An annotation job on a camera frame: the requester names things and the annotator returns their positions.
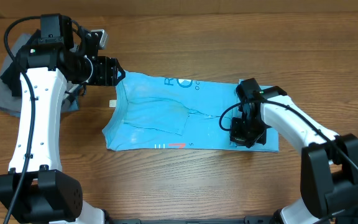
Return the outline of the light blue printed t-shirt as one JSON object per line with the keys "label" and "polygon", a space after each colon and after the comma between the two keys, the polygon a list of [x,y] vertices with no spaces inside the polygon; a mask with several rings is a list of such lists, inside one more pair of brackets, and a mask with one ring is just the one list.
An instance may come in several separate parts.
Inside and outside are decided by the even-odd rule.
{"label": "light blue printed t-shirt", "polygon": [[220,149],[278,152],[278,133],[252,147],[230,140],[228,108],[238,103],[233,83],[152,77],[126,72],[116,86],[116,105],[103,134],[113,151],[131,149]]}

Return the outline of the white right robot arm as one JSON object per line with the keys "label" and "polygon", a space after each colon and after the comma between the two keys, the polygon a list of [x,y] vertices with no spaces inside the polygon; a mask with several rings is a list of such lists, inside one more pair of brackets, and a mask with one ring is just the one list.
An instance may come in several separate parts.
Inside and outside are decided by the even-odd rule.
{"label": "white right robot arm", "polygon": [[274,129],[301,155],[300,199],[271,217],[245,217],[245,223],[329,223],[358,208],[357,137],[320,125],[279,86],[261,89],[251,78],[238,84],[236,94],[241,115],[232,118],[232,142],[266,144],[268,129]]}

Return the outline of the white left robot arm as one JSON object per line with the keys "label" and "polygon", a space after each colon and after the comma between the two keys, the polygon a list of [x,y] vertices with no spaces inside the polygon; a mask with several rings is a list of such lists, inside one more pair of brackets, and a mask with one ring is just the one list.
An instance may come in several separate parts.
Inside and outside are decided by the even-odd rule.
{"label": "white left robot arm", "polygon": [[125,71],[116,58],[98,53],[108,41],[105,30],[87,30],[61,14],[39,21],[39,37],[11,54],[22,103],[17,144],[7,174],[0,175],[0,202],[6,218],[19,223],[111,223],[62,171],[60,117],[68,83],[115,86]]}

